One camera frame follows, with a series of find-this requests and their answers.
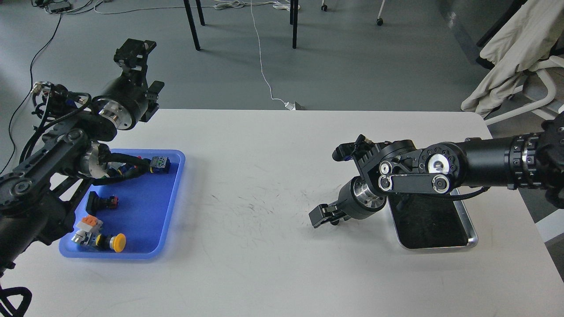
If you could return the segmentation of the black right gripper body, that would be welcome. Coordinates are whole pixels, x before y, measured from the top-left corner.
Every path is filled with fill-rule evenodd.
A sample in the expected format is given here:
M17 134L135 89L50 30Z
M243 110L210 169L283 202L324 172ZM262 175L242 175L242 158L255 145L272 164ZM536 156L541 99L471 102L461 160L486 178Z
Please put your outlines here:
M366 219L384 208L386 196L373 193L360 177L347 182L338 194L337 217L345 219Z

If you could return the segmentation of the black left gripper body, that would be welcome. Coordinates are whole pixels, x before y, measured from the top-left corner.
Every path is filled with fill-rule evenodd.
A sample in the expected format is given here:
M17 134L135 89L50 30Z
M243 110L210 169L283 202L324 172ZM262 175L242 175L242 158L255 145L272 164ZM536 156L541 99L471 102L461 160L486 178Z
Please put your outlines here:
M138 122L148 122L152 117L152 100L147 98L147 92L146 78L121 75L93 98L93 105L116 129L131 130Z

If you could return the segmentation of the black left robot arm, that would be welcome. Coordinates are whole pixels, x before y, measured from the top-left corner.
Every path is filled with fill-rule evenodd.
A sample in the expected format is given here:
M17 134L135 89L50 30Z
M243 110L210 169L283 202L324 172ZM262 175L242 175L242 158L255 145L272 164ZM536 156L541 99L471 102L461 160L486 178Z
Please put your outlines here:
M147 84L154 41L128 39L115 52L122 69L100 96L70 92L63 85L36 82L32 102L41 123L26 143L19 165L2 175L1 272L32 242L46 245L73 231L76 208L91 185L108 185L147 172L167 173L167 157L152 159L112 153L107 142L118 130L147 122L158 110L161 81Z

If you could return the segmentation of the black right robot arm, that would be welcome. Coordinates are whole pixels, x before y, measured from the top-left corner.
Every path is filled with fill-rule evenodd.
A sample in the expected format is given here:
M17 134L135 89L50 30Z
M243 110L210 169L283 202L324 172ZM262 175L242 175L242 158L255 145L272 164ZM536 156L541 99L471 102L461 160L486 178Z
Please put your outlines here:
M543 189L546 200L563 208L563 114L542 123L542 131L506 138L467 138L416 149L409 139L375 143L364 135L342 143L334 161L354 161L359 176L337 201L310 211L314 228L341 219L366 219L389 197L422 195L465 200L491 187Z

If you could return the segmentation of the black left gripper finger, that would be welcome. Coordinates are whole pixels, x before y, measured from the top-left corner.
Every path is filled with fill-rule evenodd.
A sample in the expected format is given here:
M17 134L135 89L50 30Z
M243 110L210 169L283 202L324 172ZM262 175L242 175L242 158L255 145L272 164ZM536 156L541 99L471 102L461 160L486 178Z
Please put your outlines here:
M148 88L146 79L148 55L155 47L155 41L128 38L115 51L114 62L122 69L122 75L137 87Z
M141 122L148 122L153 115L159 110L159 103L157 102L159 98L159 93L164 88L165 82L163 81L153 81L151 86L145 93L145 99L147 100L147 110L145 110L139 119Z

